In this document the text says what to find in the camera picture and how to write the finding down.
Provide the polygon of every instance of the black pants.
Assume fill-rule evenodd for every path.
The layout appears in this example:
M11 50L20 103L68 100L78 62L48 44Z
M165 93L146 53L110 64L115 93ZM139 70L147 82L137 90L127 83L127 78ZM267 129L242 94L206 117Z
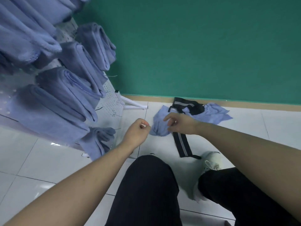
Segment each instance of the black pants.
M235 225L301 225L236 168L206 172L199 190L231 211ZM126 171L106 226L182 225L178 193L169 165L156 156L141 156Z

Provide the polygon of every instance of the white sneaker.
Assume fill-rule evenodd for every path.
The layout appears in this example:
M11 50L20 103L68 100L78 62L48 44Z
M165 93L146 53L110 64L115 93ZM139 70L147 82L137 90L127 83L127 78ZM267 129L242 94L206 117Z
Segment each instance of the white sneaker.
M202 154L202 171L201 175L209 170L218 171L222 169L222 155L219 152L205 152ZM207 201L208 198L204 197L198 189L198 181L193 187L193 198L196 202L200 203L201 200Z

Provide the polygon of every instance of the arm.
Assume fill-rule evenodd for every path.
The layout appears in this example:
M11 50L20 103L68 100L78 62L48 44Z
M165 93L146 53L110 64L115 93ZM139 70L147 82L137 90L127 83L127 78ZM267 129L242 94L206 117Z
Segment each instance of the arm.
M145 120L136 120L117 148L47 190L5 226L84 225L125 160L145 141L150 129Z
M301 222L301 151L170 113L170 132L204 137L250 181Z

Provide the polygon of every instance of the shoelace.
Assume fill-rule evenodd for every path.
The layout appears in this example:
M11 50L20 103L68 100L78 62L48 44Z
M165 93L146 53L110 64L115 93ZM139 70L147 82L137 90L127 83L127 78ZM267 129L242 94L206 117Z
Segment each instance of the shoelace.
M212 166L212 164L208 160L206 160L205 164L209 167L210 170L214 170L214 171L220 170L218 163L215 163L214 166Z

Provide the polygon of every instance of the hand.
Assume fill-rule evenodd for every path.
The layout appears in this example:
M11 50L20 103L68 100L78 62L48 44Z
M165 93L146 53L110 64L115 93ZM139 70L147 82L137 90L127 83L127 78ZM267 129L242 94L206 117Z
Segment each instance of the hand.
M163 121L167 121L168 119L168 131L188 135L197 134L197 127L201 124L200 121L181 113L170 113L163 119Z
M151 127L149 123L141 118L137 119L126 131L122 144L135 150L148 136Z

